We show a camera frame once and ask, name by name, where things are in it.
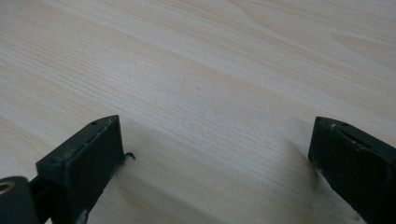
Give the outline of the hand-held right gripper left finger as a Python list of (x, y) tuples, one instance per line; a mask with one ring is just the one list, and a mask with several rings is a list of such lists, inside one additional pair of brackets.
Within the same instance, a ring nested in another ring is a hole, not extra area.
[(97, 119), (72, 135), (36, 163), (30, 188), (39, 221), (85, 224), (124, 160), (117, 115)]

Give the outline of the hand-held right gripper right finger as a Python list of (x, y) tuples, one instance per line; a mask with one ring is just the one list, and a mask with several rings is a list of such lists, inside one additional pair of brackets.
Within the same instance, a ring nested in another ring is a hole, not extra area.
[(396, 224), (396, 148), (340, 120), (317, 117), (308, 159), (367, 224)]

